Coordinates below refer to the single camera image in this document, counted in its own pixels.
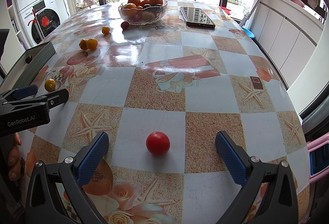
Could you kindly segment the person's left hand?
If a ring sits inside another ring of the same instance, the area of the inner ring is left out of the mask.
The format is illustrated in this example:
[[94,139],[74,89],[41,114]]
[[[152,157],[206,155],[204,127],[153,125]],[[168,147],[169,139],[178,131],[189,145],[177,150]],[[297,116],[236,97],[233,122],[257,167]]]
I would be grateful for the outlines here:
[[16,181],[21,177],[20,150],[21,138],[18,133],[14,135],[14,146],[8,156],[8,165],[10,167],[8,176],[11,181]]

